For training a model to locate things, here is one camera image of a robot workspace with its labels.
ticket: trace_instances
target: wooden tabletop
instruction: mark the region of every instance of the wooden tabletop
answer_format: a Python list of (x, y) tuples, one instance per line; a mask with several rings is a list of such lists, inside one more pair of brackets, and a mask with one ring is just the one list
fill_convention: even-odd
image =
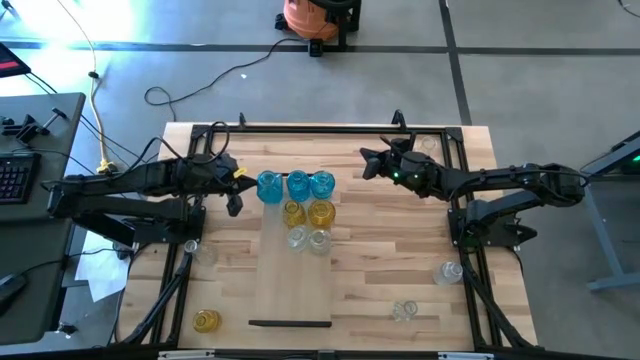
[[(164, 138), (187, 153), (192, 123), (169, 123)], [(493, 168), (487, 127), (463, 127), (471, 170)], [(216, 135), (216, 148), (223, 142)], [(431, 156), (442, 162), (440, 142)], [(421, 149), (422, 137), (416, 141)], [(215, 252), (215, 264), (194, 262), (188, 286), (180, 348), (218, 349), (341, 349), (341, 350), (472, 350), (473, 344), (462, 284), (439, 286), (433, 270), (445, 261), (459, 261), (450, 245), (446, 223), (448, 204), (419, 199), (388, 179), (362, 179), (360, 147), (384, 150), (377, 135), (366, 134), (232, 134), (227, 151), (248, 168), (306, 172), (326, 170), (336, 177), (331, 230), (331, 321), (326, 329), (261, 328), (248, 325), (256, 308), (256, 267), (263, 204), (255, 190), (242, 194), (244, 209), (236, 218), (226, 212), (226, 199), (206, 200), (203, 246)], [(160, 158), (170, 153), (163, 148)], [(493, 199), (500, 192), (476, 193)], [(120, 334), (127, 335), (158, 296), (166, 245), (152, 245), (134, 263), (120, 311)], [(531, 314), (515, 256), (487, 248), (496, 302), (525, 339), (536, 342)], [(414, 300), (417, 316), (395, 322), (395, 301)], [(213, 333), (193, 330), (192, 317), (201, 309), (217, 310), (222, 325)], [(173, 312), (173, 303), (168, 314)], [(483, 334), (489, 340), (486, 311), (479, 305)], [(171, 316), (165, 319), (163, 339)]]

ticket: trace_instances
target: gray floor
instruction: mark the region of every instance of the gray floor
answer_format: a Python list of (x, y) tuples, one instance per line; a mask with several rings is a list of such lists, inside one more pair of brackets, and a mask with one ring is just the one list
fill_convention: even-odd
[[(640, 12), (640, 0), (626, 0)], [(70, 51), (60, 39), (82, 40), (54, 5), (26, 12), (24, 22), (6, 16), (0, 40), (52, 39), (40, 50), (16, 50), (58, 91), (88, 92), (87, 51)], [(281, 0), (68, 1), (94, 40), (148, 43), (270, 44)], [(640, 19), (615, 0), (450, 0), (459, 46), (526, 48), (638, 48)], [(359, 45), (444, 46), (437, 0), (365, 0)], [(104, 83), (97, 106), (109, 136), (139, 152), (170, 120), (167, 108), (142, 99), (151, 86), (174, 97), (200, 87), (228, 67), (262, 56), (241, 52), (98, 52)], [(525, 161), (580, 167), (640, 128), (640, 60), (637, 56), (461, 56), (474, 125), (488, 125), (500, 165)], [(22, 77), (0, 80), (0, 95), (41, 93)], [(441, 54), (275, 53), (234, 72), (176, 105), (179, 121), (386, 123), (401, 108), (412, 124), (460, 124), (448, 56)], [(92, 119), (88, 108), (85, 115)], [(93, 167), (96, 140), (79, 130), (72, 155)], [(122, 154), (127, 161), (133, 158)], [(74, 164), (69, 173), (80, 172)], [(522, 251), (524, 276), (541, 345), (570, 351), (640, 358), (640, 286), (591, 293), (586, 282), (610, 274), (583, 207), (545, 207), (523, 214), (540, 235)], [(640, 247), (622, 244), (626, 270), (640, 270)], [(102, 345), (115, 299), (92, 304), (74, 289), (65, 304), (84, 309), (80, 334), (47, 334), (36, 344), (0, 353)]]

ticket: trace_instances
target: keyboard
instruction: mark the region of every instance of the keyboard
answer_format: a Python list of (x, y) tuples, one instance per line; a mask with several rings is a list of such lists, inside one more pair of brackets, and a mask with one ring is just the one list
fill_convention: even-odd
[(40, 154), (0, 154), (0, 205), (26, 204)]

